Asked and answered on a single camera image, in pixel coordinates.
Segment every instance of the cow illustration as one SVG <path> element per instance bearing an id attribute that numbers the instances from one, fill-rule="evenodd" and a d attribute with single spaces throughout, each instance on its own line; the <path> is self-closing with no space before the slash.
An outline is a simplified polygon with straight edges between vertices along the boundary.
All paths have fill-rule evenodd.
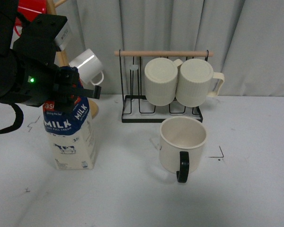
<path id="1" fill-rule="evenodd" d="M 76 149 L 74 146 L 60 146 L 55 143 L 54 145 L 60 149 L 61 154 L 66 154 L 66 155 L 76 154 Z"/>

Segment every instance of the white mug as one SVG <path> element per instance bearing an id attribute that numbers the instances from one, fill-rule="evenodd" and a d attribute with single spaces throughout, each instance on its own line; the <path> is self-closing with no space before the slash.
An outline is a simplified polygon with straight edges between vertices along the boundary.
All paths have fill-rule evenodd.
<path id="1" fill-rule="evenodd" d="M 80 79 L 86 84 L 91 82 L 93 85 L 99 85 L 104 80 L 103 65 L 90 49 L 72 60 L 69 65 L 78 68 Z M 100 81 L 92 81 L 99 73 L 102 75 Z"/>
<path id="2" fill-rule="evenodd" d="M 209 91 L 212 79 L 219 79 L 216 91 Z M 187 107 L 196 107 L 206 96 L 218 96 L 224 83 L 224 74 L 214 72 L 212 66 L 201 59 L 189 59 L 180 68 L 176 99 Z"/>
<path id="3" fill-rule="evenodd" d="M 175 116 L 160 126 L 160 162 L 180 183 L 197 169 L 207 139 L 205 127 L 196 119 Z"/>
<path id="4" fill-rule="evenodd" d="M 171 61 L 167 58 L 155 58 L 149 61 L 144 69 L 145 96 L 153 105 L 170 104 L 176 94 L 178 67 L 180 59 Z"/>

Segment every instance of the gray curtain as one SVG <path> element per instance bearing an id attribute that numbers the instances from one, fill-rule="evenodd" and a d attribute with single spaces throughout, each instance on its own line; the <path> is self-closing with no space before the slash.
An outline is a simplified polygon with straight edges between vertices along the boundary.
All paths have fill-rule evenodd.
<path id="1" fill-rule="evenodd" d="M 103 62 L 103 94 L 121 93 L 114 51 L 208 49 L 221 95 L 284 96 L 284 0 L 69 0 L 57 12 L 74 34 L 69 60 L 90 48 Z"/>

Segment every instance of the mug rack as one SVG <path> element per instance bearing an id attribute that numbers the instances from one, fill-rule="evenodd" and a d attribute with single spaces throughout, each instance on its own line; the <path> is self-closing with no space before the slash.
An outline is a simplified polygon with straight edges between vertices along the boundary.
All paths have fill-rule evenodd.
<path id="1" fill-rule="evenodd" d="M 143 79 L 142 79 L 142 62 L 144 57 L 184 57 L 186 60 L 194 57 L 213 56 L 210 51 L 115 51 L 115 56 L 119 56 L 120 77 L 122 90 L 122 122 L 123 123 L 161 123 L 170 115 L 188 115 L 194 117 L 200 122 L 203 122 L 203 116 L 200 108 L 186 107 L 174 101 L 167 106 L 154 106 L 150 104 L 146 96 L 143 94 Z M 132 58 L 132 64 L 129 67 L 129 89 L 130 94 L 124 94 L 123 70 L 122 66 L 125 63 L 125 57 Z"/>

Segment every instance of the wooden mug tree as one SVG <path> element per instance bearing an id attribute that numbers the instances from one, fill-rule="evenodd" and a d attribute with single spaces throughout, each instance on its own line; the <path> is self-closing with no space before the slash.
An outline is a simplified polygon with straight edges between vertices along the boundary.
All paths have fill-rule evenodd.
<path id="1" fill-rule="evenodd" d="M 46 0 L 46 11 L 47 11 L 47 13 L 52 14 L 52 15 L 57 15 L 56 8 L 60 5 L 62 5 L 63 3 L 65 3 L 66 1 L 67 0 L 60 0 L 56 3 L 54 3 L 53 0 Z M 69 66 L 69 62 L 68 62 L 65 50 L 63 50 L 61 52 L 57 52 L 57 58 L 58 58 L 58 62 L 59 62 L 60 67 L 61 66 Z M 92 100 L 89 100 L 89 106 L 90 106 L 92 118 L 94 118 L 98 113 L 99 107 Z"/>

